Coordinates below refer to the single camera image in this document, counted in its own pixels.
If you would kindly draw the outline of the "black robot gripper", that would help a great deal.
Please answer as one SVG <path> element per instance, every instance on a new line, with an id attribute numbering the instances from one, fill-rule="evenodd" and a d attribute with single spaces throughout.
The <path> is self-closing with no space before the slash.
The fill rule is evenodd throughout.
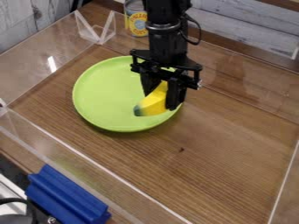
<path id="1" fill-rule="evenodd" d="M 149 48 L 132 49 L 130 70 L 140 74 L 144 95 L 149 95 L 161 81 L 168 82 L 165 108 L 174 110 L 182 103 L 186 88 L 196 89 L 201 65 L 186 56 L 188 28 L 148 25 Z"/>

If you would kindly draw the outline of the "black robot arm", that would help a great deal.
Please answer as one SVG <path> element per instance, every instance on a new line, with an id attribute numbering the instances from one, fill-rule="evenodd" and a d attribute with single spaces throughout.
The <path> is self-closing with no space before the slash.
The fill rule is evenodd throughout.
<path id="1" fill-rule="evenodd" d="M 198 22 L 186 14 L 190 0 L 142 0 L 146 12 L 149 49 L 132 49 L 130 71 L 140 75 L 144 99 L 134 105 L 136 116 L 154 116 L 182 104 L 186 89 L 200 88 L 202 66 L 188 58 L 188 23 Z"/>

